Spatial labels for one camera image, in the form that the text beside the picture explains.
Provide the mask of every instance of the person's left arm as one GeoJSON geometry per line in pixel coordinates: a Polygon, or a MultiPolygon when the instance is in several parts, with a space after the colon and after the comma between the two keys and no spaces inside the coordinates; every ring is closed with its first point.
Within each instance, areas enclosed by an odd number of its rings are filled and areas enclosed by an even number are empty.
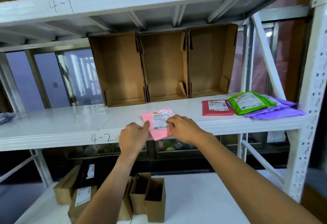
{"type": "Polygon", "coordinates": [[[131,123],[119,136],[121,154],[109,176],[89,202],[77,224],[116,224],[129,174],[149,136],[149,121],[141,127],[131,123]]]}

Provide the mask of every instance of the red package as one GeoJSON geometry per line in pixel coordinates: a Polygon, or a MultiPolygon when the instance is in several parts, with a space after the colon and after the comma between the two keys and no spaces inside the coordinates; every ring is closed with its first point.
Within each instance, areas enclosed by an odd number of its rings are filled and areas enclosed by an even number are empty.
{"type": "Polygon", "coordinates": [[[202,115],[234,115],[235,111],[227,103],[227,100],[202,101],[202,115]]]}

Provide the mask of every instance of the purple package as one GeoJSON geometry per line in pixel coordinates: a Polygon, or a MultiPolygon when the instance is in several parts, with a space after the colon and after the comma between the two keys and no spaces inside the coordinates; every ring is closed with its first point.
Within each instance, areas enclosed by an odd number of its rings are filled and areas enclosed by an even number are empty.
{"type": "Polygon", "coordinates": [[[287,101],[287,100],[282,100],[282,99],[279,99],[279,98],[275,98],[275,97],[272,97],[272,96],[267,96],[267,95],[262,95],[262,96],[264,96],[265,98],[267,98],[269,101],[271,101],[272,103],[274,103],[276,105],[274,107],[267,107],[267,108],[252,111],[250,113],[244,114],[243,115],[244,117],[250,118],[250,117],[253,117],[253,116],[257,115],[257,114],[269,113],[269,112],[272,112],[274,110],[280,110],[280,109],[284,109],[284,108],[296,105],[296,103],[293,103],[293,102],[290,102],[290,101],[287,101]]]}
{"type": "Polygon", "coordinates": [[[280,109],[280,110],[274,110],[271,112],[257,114],[257,115],[254,115],[252,118],[255,120],[257,120],[257,119],[273,120],[273,119],[280,119],[280,118],[285,118],[285,117],[302,116],[302,115],[306,115],[306,114],[307,113],[305,113],[301,110],[296,110],[291,107],[287,107],[287,108],[280,109]]]}

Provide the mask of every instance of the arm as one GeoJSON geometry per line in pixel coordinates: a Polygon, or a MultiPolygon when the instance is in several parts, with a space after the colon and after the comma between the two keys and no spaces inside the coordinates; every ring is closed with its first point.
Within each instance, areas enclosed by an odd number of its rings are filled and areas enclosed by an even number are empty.
{"type": "Polygon", "coordinates": [[[119,136],[121,154],[109,176],[79,217],[77,224],[116,224],[129,174],[149,136],[149,121],[141,127],[131,123],[119,136]]]}
{"type": "Polygon", "coordinates": [[[202,152],[251,223],[321,223],[192,119],[174,115],[167,122],[178,140],[202,152]]]}

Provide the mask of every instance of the person's right arm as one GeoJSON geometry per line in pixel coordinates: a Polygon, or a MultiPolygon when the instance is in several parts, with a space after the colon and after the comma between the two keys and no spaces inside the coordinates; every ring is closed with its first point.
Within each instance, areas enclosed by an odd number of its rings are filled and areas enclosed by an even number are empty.
{"type": "Polygon", "coordinates": [[[167,122],[172,135],[202,152],[251,223],[321,223],[192,119],[174,115],[167,122]]]}

